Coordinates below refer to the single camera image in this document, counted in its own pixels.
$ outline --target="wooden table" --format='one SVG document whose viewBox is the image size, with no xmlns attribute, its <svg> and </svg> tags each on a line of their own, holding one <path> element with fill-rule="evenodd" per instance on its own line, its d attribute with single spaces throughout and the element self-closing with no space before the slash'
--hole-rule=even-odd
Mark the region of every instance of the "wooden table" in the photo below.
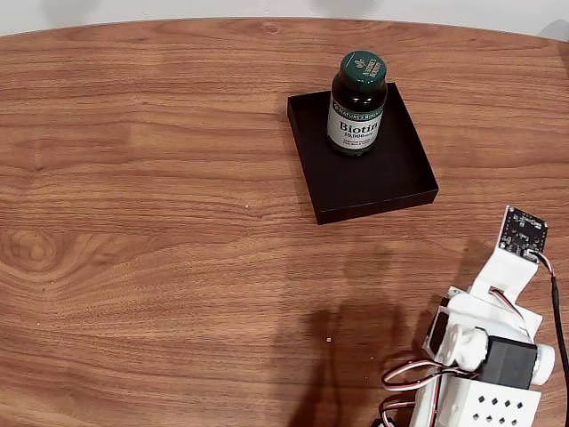
<svg viewBox="0 0 569 427">
<path fill-rule="evenodd" d="M 386 59 L 441 190 L 316 226 L 286 99 L 354 48 Z M 569 329 L 568 73 L 569 44 L 389 22 L 0 39 L 0 425 L 367 427 L 506 204 L 549 222 Z M 555 344 L 543 270 L 521 303 Z M 558 362 L 540 390 L 535 425 L 561 425 Z"/>
</svg>

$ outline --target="black tray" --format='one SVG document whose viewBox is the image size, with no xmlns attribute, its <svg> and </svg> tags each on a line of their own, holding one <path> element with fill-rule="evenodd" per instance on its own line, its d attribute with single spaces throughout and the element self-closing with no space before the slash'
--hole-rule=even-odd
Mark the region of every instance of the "black tray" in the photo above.
<svg viewBox="0 0 569 427">
<path fill-rule="evenodd" d="M 374 148 L 336 152 L 326 137 L 330 92 L 288 99 L 288 117 L 318 224 L 432 203 L 437 180 L 395 83 Z"/>
</svg>

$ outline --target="white robotic arm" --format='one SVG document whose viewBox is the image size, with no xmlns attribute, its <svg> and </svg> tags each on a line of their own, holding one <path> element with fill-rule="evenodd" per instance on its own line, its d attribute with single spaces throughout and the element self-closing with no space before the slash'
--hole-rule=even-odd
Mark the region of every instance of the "white robotic arm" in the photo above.
<svg viewBox="0 0 569 427">
<path fill-rule="evenodd" d="M 555 350 L 534 342 L 541 316 L 516 300 L 539 261 L 555 279 L 542 254 L 546 236 L 544 221 L 506 207 L 494 252 L 472 286 L 467 292 L 451 287 L 438 308 L 423 345 L 430 359 L 383 376 L 389 391 L 417 390 L 415 401 L 382 405 L 375 425 L 393 425 L 387 418 L 391 409 L 414 407 L 410 427 L 531 427 L 541 393 L 530 385 L 549 379 Z M 560 346 L 565 354 L 565 344 Z M 430 367 L 427 376 L 393 383 L 417 367 Z"/>
</svg>

